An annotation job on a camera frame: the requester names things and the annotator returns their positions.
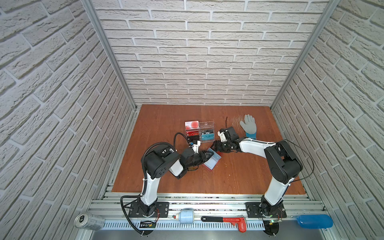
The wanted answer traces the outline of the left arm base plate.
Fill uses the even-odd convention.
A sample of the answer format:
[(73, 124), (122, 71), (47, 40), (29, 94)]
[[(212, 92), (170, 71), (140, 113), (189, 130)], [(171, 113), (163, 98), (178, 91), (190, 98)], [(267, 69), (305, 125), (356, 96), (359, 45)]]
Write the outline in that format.
[(167, 218), (169, 214), (169, 202), (156, 202), (150, 206), (144, 205), (142, 202), (134, 202), (129, 207), (130, 218)]

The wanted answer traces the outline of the clear acrylic card display stand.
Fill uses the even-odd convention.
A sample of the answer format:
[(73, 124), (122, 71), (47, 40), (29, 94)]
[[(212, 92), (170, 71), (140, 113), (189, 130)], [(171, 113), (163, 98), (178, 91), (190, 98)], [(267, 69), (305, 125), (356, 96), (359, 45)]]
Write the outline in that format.
[(189, 142), (201, 141), (202, 143), (215, 140), (215, 123), (190, 121), (185, 122), (186, 136)]

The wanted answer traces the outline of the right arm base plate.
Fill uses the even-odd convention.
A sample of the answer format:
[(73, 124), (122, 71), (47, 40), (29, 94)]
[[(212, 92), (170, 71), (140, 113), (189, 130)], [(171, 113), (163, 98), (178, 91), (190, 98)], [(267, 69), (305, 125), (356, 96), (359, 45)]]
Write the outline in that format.
[(270, 206), (268, 202), (247, 202), (245, 205), (249, 218), (284, 219), (287, 217), (287, 213), (282, 202), (274, 206)]

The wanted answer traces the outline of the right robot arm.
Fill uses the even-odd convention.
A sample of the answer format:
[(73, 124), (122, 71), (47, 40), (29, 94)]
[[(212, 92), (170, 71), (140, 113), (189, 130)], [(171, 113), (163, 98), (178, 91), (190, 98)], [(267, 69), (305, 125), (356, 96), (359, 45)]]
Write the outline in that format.
[(211, 148), (221, 153), (248, 153), (267, 160), (272, 179), (268, 190), (262, 196), (262, 210), (272, 210), (283, 202), (289, 185), (303, 170), (303, 164), (287, 141), (264, 142), (256, 139), (240, 138), (234, 128), (221, 129), (220, 139), (214, 141)]

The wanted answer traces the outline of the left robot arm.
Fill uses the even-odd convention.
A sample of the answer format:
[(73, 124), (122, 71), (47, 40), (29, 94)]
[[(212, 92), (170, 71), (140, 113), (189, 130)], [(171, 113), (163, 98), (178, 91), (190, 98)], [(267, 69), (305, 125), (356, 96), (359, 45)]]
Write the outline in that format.
[(160, 179), (167, 172), (171, 172), (177, 179), (182, 178), (192, 167), (206, 163), (214, 153), (201, 151), (196, 153), (192, 148), (185, 149), (179, 154), (173, 146), (160, 144), (144, 154), (142, 167), (145, 174), (141, 208), (152, 211), (158, 200), (157, 192)]

